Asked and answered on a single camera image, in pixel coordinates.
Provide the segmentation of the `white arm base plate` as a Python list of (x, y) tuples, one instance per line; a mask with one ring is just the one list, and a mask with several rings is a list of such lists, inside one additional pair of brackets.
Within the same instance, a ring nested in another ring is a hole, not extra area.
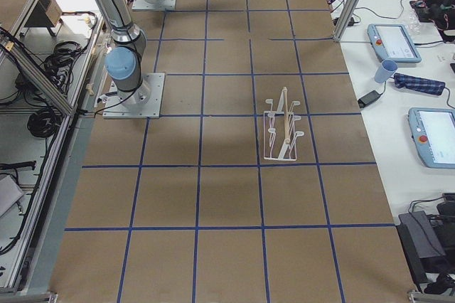
[(102, 111), (105, 119), (159, 118), (164, 91), (164, 73), (143, 74), (142, 85), (126, 101), (127, 93), (120, 92), (106, 99), (107, 109)]

